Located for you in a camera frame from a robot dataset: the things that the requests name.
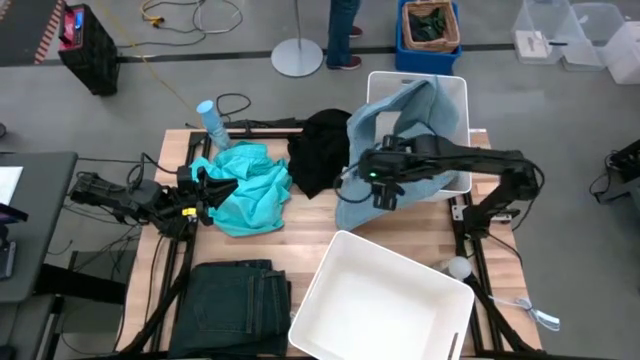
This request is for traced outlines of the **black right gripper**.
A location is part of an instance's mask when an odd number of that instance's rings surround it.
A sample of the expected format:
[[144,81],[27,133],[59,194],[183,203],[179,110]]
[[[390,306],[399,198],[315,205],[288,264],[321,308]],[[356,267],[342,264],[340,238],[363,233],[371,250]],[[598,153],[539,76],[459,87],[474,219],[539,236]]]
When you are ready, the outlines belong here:
[[373,206],[395,210],[399,196],[405,194],[404,183],[418,178],[409,173],[408,157],[383,150],[365,150],[358,163],[358,175],[371,187]]

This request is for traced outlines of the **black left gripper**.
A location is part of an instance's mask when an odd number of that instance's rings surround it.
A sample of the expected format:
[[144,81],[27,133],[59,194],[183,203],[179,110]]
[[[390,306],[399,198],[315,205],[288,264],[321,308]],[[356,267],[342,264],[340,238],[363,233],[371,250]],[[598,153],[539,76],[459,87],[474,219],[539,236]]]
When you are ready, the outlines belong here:
[[184,218],[198,219],[203,225],[210,224],[206,204],[219,208],[238,188],[236,179],[214,179],[205,167],[196,170],[196,177],[190,167],[178,167],[176,180],[178,213]]

